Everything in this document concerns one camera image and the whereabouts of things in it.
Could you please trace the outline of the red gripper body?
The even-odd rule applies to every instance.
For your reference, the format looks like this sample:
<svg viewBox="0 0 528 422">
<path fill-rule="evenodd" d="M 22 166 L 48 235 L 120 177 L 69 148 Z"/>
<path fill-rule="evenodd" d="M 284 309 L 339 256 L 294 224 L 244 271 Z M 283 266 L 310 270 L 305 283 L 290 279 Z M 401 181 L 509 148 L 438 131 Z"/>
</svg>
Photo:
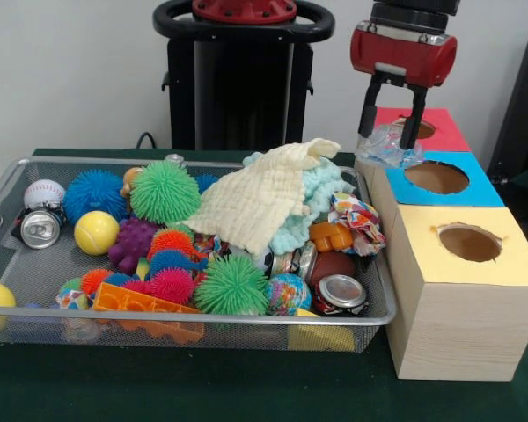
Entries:
<svg viewBox="0 0 528 422">
<path fill-rule="evenodd" d="M 378 24 L 359 24 L 350 44 L 357 71 L 401 76 L 408 84 L 440 86 L 456 59 L 458 41 L 447 34 L 429 34 Z"/>
</svg>

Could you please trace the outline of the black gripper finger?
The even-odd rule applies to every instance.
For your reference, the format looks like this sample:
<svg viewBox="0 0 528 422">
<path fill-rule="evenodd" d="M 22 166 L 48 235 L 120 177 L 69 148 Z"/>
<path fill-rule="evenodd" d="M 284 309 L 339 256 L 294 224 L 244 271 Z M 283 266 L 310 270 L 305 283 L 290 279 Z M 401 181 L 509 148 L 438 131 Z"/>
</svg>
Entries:
<svg viewBox="0 0 528 422">
<path fill-rule="evenodd" d="M 413 92 L 414 98 L 411 114 L 406 117 L 401 133 L 401 149 L 413 149 L 415 146 L 415 142 L 419 133 L 419 127 L 422 122 L 428 91 L 426 87 L 420 85 L 409 85 L 407 88 Z"/>
<path fill-rule="evenodd" d="M 369 87 L 365 93 L 363 110 L 358 128 L 358 134 L 362 138 L 369 138 L 373 131 L 377 116 L 376 101 L 384 81 L 385 75 L 383 73 L 376 73 L 371 76 Z"/>
</svg>

